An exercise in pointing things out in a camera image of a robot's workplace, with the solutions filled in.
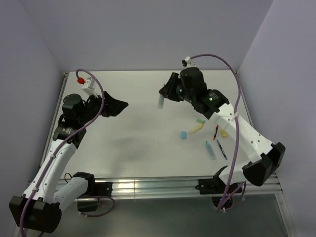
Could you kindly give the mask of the green highlighter pen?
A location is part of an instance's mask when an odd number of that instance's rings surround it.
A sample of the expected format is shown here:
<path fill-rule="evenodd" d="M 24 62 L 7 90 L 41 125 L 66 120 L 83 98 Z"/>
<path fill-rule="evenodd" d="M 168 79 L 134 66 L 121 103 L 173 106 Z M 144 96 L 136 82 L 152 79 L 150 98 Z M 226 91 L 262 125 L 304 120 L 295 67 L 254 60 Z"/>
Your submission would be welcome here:
<path fill-rule="evenodd" d="M 164 97 L 160 95 L 158 99 L 158 109 L 162 109 L 163 105 L 164 105 Z"/>

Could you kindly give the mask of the green pen cap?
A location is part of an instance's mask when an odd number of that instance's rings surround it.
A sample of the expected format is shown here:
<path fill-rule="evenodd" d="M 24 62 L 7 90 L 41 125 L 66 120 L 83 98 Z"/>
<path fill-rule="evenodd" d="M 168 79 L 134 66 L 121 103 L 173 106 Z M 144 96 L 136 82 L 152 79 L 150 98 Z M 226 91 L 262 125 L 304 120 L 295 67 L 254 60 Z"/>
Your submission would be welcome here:
<path fill-rule="evenodd" d="M 197 122 L 200 124 L 204 124 L 205 120 L 203 118 L 197 118 Z"/>

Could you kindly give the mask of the yellow highlighter pen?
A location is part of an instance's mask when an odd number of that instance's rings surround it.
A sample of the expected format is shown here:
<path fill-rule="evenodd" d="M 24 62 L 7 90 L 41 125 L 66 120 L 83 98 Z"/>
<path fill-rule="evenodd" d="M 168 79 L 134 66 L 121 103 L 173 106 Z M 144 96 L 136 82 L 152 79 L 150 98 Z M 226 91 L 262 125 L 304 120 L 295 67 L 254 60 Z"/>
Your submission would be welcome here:
<path fill-rule="evenodd" d="M 195 126 L 194 128 L 192 128 L 192 129 L 189 131 L 189 134 L 190 134 L 190 135 L 193 135 L 193 134 L 195 134 L 196 132 L 200 131 L 202 128 L 203 128 L 203 124 L 199 124 L 199 125 Z"/>

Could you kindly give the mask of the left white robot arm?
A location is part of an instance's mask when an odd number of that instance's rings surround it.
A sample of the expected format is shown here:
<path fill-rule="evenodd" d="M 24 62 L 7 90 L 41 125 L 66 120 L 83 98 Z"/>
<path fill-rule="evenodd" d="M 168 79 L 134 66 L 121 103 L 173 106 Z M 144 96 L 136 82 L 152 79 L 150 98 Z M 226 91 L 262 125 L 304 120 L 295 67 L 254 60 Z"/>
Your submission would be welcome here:
<path fill-rule="evenodd" d="M 25 236 L 25 229 L 54 232 L 63 211 L 75 199 L 95 194 L 95 177 L 85 172 L 75 173 L 62 189 L 57 191 L 56 187 L 70 158 L 79 148 L 87 126 L 99 116 L 116 117 L 127 106 L 127 102 L 117 100 L 105 91 L 102 95 L 90 95 L 87 100 L 78 94 L 64 98 L 62 114 L 44 163 L 23 194 L 13 196 L 9 202 L 21 236 Z"/>

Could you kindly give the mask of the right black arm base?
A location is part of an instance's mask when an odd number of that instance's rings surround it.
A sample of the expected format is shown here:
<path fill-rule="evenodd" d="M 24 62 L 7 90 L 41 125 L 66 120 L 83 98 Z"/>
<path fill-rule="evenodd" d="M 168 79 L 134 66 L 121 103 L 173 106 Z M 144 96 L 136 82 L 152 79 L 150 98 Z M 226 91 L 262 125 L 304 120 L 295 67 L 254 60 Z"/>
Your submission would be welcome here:
<path fill-rule="evenodd" d="M 242 183 L 230 184 L 227 193 L 232 193 L 240 185 L 241 187 L 243 186 Z M 219 178 L 198 179 L 198 184 L 195 186 L 195 189 L 199 190 L 200 195 L 223 194 L 225 188 L 226 184 Z"/>

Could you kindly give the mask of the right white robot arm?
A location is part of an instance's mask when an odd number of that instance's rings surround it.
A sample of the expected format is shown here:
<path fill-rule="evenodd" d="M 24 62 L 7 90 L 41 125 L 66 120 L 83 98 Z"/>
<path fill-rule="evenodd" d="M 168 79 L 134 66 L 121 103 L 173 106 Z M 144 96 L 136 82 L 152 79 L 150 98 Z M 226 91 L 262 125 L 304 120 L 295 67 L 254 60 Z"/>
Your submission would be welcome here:
<path fill-rule="evenodd" d="M 197 67 L 172 73 L 159 93 L 171 101 L 189 102 L 197 112 L 238 141 L 239 148 L 247 155 L 247 160 L 236 165 L 233 172 L 226 166 L 214 175 L 214 188 L 218 192 L 223 193 L 231 184 L 244 181 L 261 186 L 280 166 L 285 146 L 262 136 L 234 111 L 233 105 L 219 90 L 207 88 Z"/>

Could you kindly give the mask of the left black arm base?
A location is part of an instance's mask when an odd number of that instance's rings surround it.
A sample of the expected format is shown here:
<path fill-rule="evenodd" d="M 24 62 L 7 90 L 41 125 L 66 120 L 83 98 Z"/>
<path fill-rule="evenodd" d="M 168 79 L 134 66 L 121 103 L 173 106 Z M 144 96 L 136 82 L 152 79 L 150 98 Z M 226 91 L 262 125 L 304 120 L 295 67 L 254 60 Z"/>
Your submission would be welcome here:
<path fill-rule="evenodd" d="M 97 182 L 94 183 L 90 191 L 86 191 L 84 194 L 80 195 L 77 200 L 77 209 L 80 215 L 85 217 L 101 217 L 110 213 L 115 207 L 115 200 L 111 197 L 112 193 L 112 182 Z M 106 205 L 101 205 L 102 200 L 111 200 L 112 206 L 103 213 L 95 214 L 98 207 L 107 207 Z"/>

